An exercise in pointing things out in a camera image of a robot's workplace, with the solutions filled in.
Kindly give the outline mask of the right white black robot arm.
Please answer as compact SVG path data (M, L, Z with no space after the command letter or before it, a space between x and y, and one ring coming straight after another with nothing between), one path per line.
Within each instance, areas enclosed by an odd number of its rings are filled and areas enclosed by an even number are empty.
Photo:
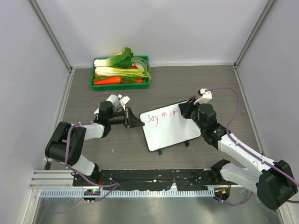
M227 160L212 167L211 179L216 184L233 182L256 194L269 209L277 210L297 194L299 183L295 181L290 165L262 155L238 140L217 121L211 104L199 104L191 100L178 105L181 115L191 119L200 129L204 141L232 156L243 168Z

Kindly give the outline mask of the small whiteboard with black frame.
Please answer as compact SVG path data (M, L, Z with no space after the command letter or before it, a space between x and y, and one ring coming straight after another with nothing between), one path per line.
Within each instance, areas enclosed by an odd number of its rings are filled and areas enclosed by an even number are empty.
M201 136L196 124L181 115L179 104L167 105L139 115L139 119L144 123L142 128L149 151L160 150Z

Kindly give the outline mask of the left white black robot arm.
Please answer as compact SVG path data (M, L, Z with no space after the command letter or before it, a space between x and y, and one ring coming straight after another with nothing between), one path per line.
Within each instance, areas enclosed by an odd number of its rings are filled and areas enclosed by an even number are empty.
M83 177L87 185L95 186L100 180L99 166L82 155L83 144L86 140L106 137L112 125L124 125L125 128L144 126L131 108L126 107L129 100L128 96L111 94L95 110L93 121L85 124L59 122L46 145L45 156Z

